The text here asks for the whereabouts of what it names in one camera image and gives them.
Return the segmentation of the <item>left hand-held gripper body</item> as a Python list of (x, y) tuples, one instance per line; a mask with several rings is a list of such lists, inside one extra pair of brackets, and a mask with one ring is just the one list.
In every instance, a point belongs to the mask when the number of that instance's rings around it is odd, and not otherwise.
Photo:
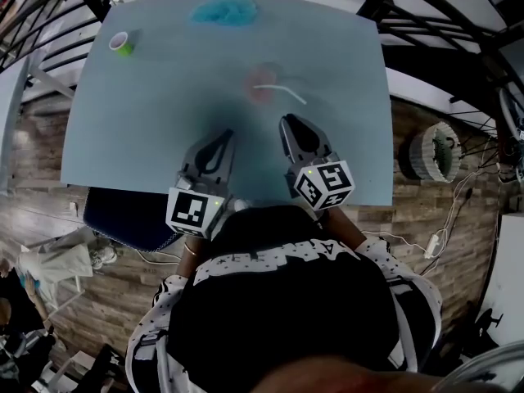
[(165, 223), (176, 233), (211, 239), (231, 198), (220, 177), (193, 177), (180, 172), (169, 189)]

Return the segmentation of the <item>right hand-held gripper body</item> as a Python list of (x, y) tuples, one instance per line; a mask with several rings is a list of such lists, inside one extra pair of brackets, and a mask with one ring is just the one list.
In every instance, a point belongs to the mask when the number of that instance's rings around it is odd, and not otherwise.
[(347, 162), (335, 152), (292, 164), (286, 181), (291, 197), (299, 197), (313, 211), (343, 204), (355, 189)]

